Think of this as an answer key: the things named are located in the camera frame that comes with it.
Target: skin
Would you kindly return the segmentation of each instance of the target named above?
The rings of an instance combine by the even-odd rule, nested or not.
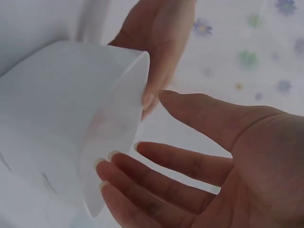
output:
[[[140,0],[109,45],[147,51],[151,65],[142,96],[143,118],[170,84],[194,22],[196,0]]]
[[[202,94],[163,91],[159,99],[174,118],[233,158],[153,142],[137,145],[152,162],[221,187],[219,195],[172,180],[122,153],[100,162],[102,196],[123,228],[304,227],[304,117]]]

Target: palm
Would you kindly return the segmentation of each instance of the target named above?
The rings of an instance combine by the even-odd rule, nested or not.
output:
[[[273,211],[265,211],[266,204],[240,179],[235,169],[224,182],[220,194],[202,208],[193,228],[277,228],[279,222]]]
[[[124,155],[97,166],[102,194],[123,228],[303,228],[304,118],[205,95],[160,94],[176,119],[231,152],[208,156],[142,142],[152,162],[221,187],[219,195],[172,180]]]

